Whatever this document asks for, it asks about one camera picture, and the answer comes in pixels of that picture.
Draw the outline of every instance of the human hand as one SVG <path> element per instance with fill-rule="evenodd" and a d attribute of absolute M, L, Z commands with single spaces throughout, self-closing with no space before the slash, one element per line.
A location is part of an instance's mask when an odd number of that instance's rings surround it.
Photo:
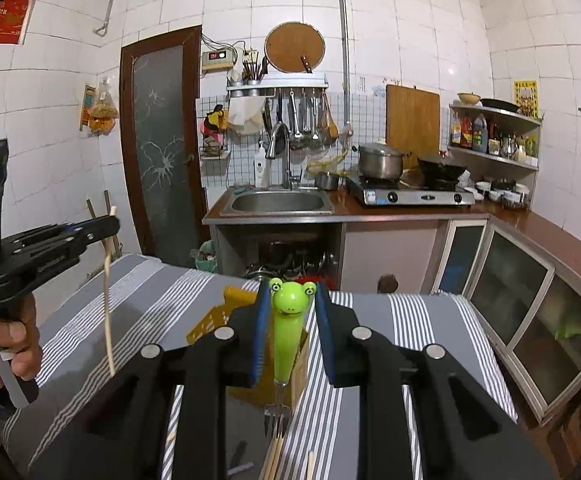
<path fill-rule="evenodd" d="M 27 296 L 21 308 L 21 322 L 0 320 L 0 346 L 15 353 L 11 360 L 13 373 L 25 381 L 30 381 L 42 366 L 40 331 L 36 325 L 35 298 Z M 0 388 L 3 386 L 0 377 Z"/>

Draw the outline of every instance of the frog figurine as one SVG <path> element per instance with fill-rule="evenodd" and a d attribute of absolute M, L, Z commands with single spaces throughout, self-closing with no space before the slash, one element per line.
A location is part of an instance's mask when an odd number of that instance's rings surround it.
<path fill-rule="evenodd" d="M 287 384 L 293 370 L 295 355 L 304 327 L 304 313 L 311 306 L 317 285 L 306 282 L 282 282 L 273 278 L 268 284 L 273 310 L 272 344 L 274 378 L 278 384 Z"/>

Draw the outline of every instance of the brown countertop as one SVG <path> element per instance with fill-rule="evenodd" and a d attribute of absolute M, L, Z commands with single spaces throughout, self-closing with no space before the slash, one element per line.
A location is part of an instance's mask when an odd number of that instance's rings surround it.
<path fill-rule="evenodd" d="M 224 193 L 215 206 L 204 217 L 204 224 L 302 224 L 302 223 L 348 223 L 348 222 L 394 222 L 413 220 L 453 220 L 488 219 L 491 216 L 505 222 L 517 232 L 526 236 L 544 250 L 552 254 L 565 266 L 570 267 L 581 277 L 581 241 L 564 229 L 549 222 L 532 211 L 504 209 L 498 203 L 485 200 L 471 207 L 394 207 L 362 206 L 349 194 L 339 200 L 336 191 L 329 197 L 334 207 L 333 214 L 314 216 L 222 216 L 220 214 L 228 201 L 230 193 Z"/>

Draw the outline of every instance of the yellow sign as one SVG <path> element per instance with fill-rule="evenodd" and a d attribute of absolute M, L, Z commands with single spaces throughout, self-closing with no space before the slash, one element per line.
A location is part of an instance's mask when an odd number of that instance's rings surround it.
<path fill-rule="evenodd" d="M 515 104 L 520 107 L 520 114 L 539 119 L 537 81 L 515 82 Z"/>

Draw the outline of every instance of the gray striped tablecloth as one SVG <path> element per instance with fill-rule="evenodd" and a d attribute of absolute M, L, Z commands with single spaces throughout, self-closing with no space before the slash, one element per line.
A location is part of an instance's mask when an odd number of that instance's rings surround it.
<path fill-rule="evenodd" d="M 39 399 L 17 411 L 4 427 L 4 445 L 23 474 L 58 433 L 109 378 L 104 342 L 101 276 L 77 291 L 40 327 L 44 349 L 38 376 Z M 158 342 L 166 350 L 186 344 L 186 334 L 223 302 L 226 286 L 256 290 L 257 282 L 171 267 L 139 255 L 125 256 L 110 270 L 113 352 L 122 367 L 139 349 Z M 331 293 L 335 303 L 353 308 L 361 324 L 400 346 L 421 350 L 445 346 L 493 399 L 517 418 L 493 352 L 472 311 L 459 296 Z M 359 389 L 334 389 L 323 370 L 319 335 L 311 307 L 307 330 L 309 378 L 284 440 L 276 480 L 303 479 L 309 450 L 316 453 L 320 480 L 357 476 Z M 171 410 L 176 427 L 182 388 Z M 422 477 L 419 443 L 408 387 L 396 392 L 407 406 L 413 476 Z M 170 478 L 172 441 L 166 445 L 162 478 Z"/>

